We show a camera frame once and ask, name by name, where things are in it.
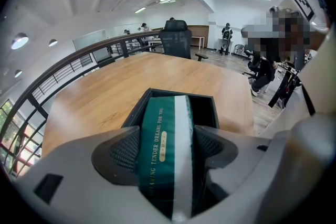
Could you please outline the black mesh office chair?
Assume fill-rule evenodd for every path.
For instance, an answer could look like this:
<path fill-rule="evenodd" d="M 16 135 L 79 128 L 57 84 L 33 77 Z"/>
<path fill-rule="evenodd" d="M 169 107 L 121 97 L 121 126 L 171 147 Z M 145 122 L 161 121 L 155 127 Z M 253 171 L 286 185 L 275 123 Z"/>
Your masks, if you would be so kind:
<path fill-rule="evenodd" d="M 192 32 L 184 20 L 167 20 L 159 38 L 165 55 L 191 59 Z"/>

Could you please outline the large glass window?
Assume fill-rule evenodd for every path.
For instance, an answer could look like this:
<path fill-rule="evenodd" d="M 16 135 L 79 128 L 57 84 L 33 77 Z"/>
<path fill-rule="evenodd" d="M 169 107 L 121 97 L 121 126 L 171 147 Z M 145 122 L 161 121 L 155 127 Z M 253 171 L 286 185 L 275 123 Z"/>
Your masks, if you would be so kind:
<path fill-rule="evenodd" d="M 42 156 L 44 135 L 42 128 L 46 119 L 34 127 L 29 120 L 39 111 L 35 108 L 27 119 L 20 112 L 16 112 L 4 127 L 10 111 L 13 108 L 11 100 L 0 106 L 0 131 L 4 131 L 0 139 L 0 163 L 12 177 L 24 175 Z"/>

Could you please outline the dark metal railing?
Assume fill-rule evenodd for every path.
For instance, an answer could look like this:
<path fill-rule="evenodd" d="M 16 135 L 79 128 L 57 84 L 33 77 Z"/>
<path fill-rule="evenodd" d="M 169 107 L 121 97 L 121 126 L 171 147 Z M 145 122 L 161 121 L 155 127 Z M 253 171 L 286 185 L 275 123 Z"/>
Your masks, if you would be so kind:
<path fill-rule="evenodd" d="M 21 106 L 26 102 L 29 101 L 30 104 L 36 108 L 39 111 L 39 114 L 41 114 L 44 119 L 48 118 L 48 113 L 44 110 L 43 105 L 56 93 L 58 93 L 60 90 L 65 88 L 68 84 L 72 83 L 73 81 L 77 80 L 80 77 L 85 76 L 88 72 L 95 70 L 97 68 L 104 67 L 106 65 L 109 65 L 113 62 L 115 62 L 117 59 L 120 58 L 127 58 L 129 55 L 133 55 L 137 52 L 143 52 L 148 50 L 149 52 L 152 52 L 153 48 L 156 47 L 162 47 L 161 40 L 154 39 L 148 41 L 148 45 L 143 44 L 143 38 L 145 37 L 158 37 L 159 31 L 152 31 L 148 33 L 138 33 L 138 34 L 129 34 L 119 37 L 114 37 L 110 39 L 106 39 L 100 42 L 97 42 L 95 44 L 92 44 L 90 46 L 87 46 L 85 48 L 82 48 L 64 59 L 60 60 L 56 64 L 54 64 L 52 67 L 50 67 L 48 70 L 46 70 L 41 76 L 39 76 L 19 97 L 17 102 L 15 102 L 12 110 L 9 113 L 9 116 L 7 120 L 5 121 L 4 127 L 8 127 L 10 120 L 14 116 L 16 112 L 19 111 Z M 67 72 L 68 68 L 70 67 L 73 69 L 73 71 L 76 71 L 79 68 L 79 65 L 81 64 L 80 59 L 81 58 L 87 58 L 91 57 L 91 55 L 100 49 L 105 48 L 109 52 L 113 52 L 113 48 L 118 52 L 118 55 L 116 56 L 109 56 L 108 58 L 97 61 L 97 64 L 94 66 L 91 66 L 89 68 L 84 69 L 80 73 L 75 73 L 75 76 L 71 79 L 67 80 L 58 88 L 56 88 L 52 93 L 50 93 L 48 96 L 46 96 L 41 102 L 39 102 L 36 97 L 34 96 L 34 93 L 37 89 L 40 89 L 40 86 L 44 84 L 44 82 L 49 82 L 49 86 L 53 86 L 51 83 L 51 78 L 55 76 L 56 73 L 59 71 L 62 71 L 62 73 Z"/>

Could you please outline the black box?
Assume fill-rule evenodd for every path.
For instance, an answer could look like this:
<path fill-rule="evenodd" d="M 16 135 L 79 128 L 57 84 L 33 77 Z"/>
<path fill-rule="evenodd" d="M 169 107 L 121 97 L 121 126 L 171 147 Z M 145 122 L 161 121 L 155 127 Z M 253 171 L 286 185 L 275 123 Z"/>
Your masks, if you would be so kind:
<path fill-rule="evenodd" d="M 178 95 L 186 95 L 189 97 L 194 124 L 209 126 L 216 129 L 219 128 L 215 101 L 212 96 L 167 91 L 154 88 L 148 88 L 142 95 L 142 97 L 140 97 L 139 101 L 136 103 L 136 105 L 127 116 L 126 120 L 121 125 L 121 128 L 142 125 L 145 109 L 150 98 L 170 97 Z"/>

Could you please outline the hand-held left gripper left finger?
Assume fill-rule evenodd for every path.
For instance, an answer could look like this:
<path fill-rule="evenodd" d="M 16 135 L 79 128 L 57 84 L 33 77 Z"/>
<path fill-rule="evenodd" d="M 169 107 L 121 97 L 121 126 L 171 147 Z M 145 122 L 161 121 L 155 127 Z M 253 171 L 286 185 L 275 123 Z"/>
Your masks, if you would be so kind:
<path fill-rule="evenodd" d="M 139 191 L 139 127 L 64 143 L 16 179 L 19 194 L 50 224 L 171 224 Z"/>

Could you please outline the green and white box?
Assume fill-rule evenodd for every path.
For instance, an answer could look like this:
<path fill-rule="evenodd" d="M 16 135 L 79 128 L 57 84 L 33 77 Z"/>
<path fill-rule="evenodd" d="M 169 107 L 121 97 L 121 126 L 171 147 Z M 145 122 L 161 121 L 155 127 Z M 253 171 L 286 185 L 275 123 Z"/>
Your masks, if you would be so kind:
<path fill-rule="evenodd" d="M 188 96 L 149 99 L 136 160 L 139 190 L 177 223 L 192 216 L 193 127 Z"/>

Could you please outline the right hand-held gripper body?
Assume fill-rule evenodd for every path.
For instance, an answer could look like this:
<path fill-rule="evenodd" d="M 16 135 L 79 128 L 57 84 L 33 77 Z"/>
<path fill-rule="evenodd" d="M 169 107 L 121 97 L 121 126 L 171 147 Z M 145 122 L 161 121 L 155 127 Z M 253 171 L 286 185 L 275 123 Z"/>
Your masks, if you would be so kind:
<path fill-rule="evenodd" d="M 267 14 L 267 30 L 272 34 L 290 34 L 298 31 L 310 34 L 315 12 L 308 0 L 282 0 Z"/>

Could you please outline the white table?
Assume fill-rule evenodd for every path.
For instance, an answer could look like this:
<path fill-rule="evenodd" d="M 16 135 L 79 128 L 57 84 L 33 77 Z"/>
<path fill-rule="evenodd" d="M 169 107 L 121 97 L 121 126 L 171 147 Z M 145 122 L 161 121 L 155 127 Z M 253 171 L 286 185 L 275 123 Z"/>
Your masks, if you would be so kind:
<path fill-rule="evenodd" d="M 197 47 L 199 50 L 206 48 L 204 36 L 192 36 L 191 45 Z"/>

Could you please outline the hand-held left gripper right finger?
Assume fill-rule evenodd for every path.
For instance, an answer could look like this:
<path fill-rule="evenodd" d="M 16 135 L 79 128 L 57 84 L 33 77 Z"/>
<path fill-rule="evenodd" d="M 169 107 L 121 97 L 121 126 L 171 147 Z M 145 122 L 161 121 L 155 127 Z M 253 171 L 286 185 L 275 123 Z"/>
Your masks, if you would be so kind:
<path fill-rule="evenodd" d="M 270 140 L 209 126 L 193 131 L 193 215 L 233 194 L 264 156 Z"/>

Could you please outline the black metal stand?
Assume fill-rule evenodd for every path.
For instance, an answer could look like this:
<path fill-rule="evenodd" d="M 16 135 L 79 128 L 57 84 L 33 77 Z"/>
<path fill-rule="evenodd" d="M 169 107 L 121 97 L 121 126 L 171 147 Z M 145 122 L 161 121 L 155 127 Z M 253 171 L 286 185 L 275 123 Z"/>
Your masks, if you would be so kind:
<path fill-rule="evenodd" d="M 282 109 L 286 107 L 294 89 L 301 84 L 298 73 L 299 71 L 292 71 L 292 68 L 286 70 L 279 88 L 268 103 L 269 107 L 273 108 L 278 101 L 280 101 L 280 107 Z"/>

